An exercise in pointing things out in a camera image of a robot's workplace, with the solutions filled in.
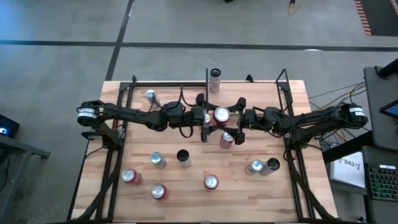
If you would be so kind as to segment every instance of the computer monitor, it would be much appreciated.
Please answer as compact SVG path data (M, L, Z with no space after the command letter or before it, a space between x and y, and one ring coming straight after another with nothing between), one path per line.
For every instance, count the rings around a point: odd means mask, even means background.
M389 103L386 106L380 108L380 113L398 119L398 100L395 100L392 103Z
M19 124L0 114L0 134L14 138L17 134Z

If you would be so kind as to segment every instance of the white label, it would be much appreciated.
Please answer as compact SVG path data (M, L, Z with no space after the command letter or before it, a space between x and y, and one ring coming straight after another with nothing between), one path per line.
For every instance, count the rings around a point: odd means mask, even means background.
M363 112L362 108L350 108L349 109L349 112L357 112L357 111Z
M395 166L388 166L388 165L380 165L380 168L384 168L384 169L396 169Z
M97 116L95 114L86 113L86 112L79 113L79 117L81 117L81 116L87 116L87 117L91 117L91 118L94 118L94 119L97 118Z

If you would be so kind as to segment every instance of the concrete floor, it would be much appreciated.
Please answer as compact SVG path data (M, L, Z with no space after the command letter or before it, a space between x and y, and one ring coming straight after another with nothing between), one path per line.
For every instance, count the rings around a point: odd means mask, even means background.
M0 2L0 40L115 42L128 0ZM363 32L354 1L304 1L288 16L289 1L136 0L125 42L395 47L398 38ZM52 151L33 158L10 222L62 222L78 178L86 140L75 108L101 92L113 47L0 45L0 113L21 124L18 139ZM225 80L252 74L273 80L283 68L305 80L308 95L361 82L363 68L385 65L396 52L155 49L123 47L113 80L203 80L205 68L222 69ZM312 101L324 105L342 92ZM368 112L366 95L355 102ZM339 217L364 215L362 198L334 190Z

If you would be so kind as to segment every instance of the aluminum can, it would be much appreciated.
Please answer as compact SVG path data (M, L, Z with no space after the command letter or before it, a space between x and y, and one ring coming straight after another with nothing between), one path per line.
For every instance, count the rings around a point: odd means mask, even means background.
M156 166L156 168L162 169L166 167L166 160L158 152L154 152L152 155L150 155L150 161Z
M150 194L156 200L165 200L169 197L169 191L163 184L153 185Z
M177 153L177 159L182 167L187 168L191 166L191 160L189 158L189 152L187 150L179 150Z
M246 166L246 173L248 175L254 175L262 170L263 165L259 159L253 160L249 165Z
M152 105L152 109L159 109L160 108L160 101L155 94L154 90L147 91L147 99L148 102Z
M205 187L207 190L215 190L218 186L218 178L216 175L209 174L205 177Z
M220 91L221 71L214 68L210 71L209 92L218 93Z
M267 176L274 171L277 171L280 167L280 162L275 158L270 158L267 162L264 163L264 167L260 170L259 174L263 176Z
M229 149L233 143L234 143L234 138L230 134L224 131L221 135L220 146L223 149Z
M217 107L213 113L213 119L217 125L226 125L229 121L229 109L225 107Z
M125 183L139 185L142 182L142 177L135 169L125 169L122 172L122 180Z

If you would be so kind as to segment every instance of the wooden tabletop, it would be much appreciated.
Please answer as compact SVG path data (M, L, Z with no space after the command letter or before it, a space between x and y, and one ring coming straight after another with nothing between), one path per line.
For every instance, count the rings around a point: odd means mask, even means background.
M101 100L116 103L120 82L104 82ZM294 99L294 113L310 112L307 92L301 80L290 81ZM176 87L134 88L132 108L148 110L146 90L155 90L160 103L178 100ZM204 88L184 88L184 97L194 104L198 93ZM279 108L277 88L274 82L223 82L218 94L209 94L209 102L234 105L239 97L245 97L247 107L275 106ZM199 127L194 128L191 138L184 138L177 129L168 128L162 133L152 131L140 124L129 123L122 170L134 168L144 181L133 186L119 180L114 222L273 222L296 221L292 186L287 162L282 158L284 143L261 131L244 130L246 141L231 149L220 148L221 131L216 131L207 143L200 141ZM101 147L101 141L90 142L88 152ZM190 153L192 166L182 168L176 153L186 149ZM150 154L160 152L167 167L156 169L149 160ZM333 196L323 163L322 153L315 148L303 150L310 188L320 203L337 216ZM266 161L271 157L281 162L278 171L262 177L249 176L244 168L253 159ZM85 161L76 196L72 218L81 215L98 193L101 185L106 149L98 151ZM220 184L213 192L207 192L203 179L207 174L216 175ZM164 184L170 197L156 201L150 196L154 184ZM105 200L104 213L108 211L109 194ZM304 216L307 209L300 190Z

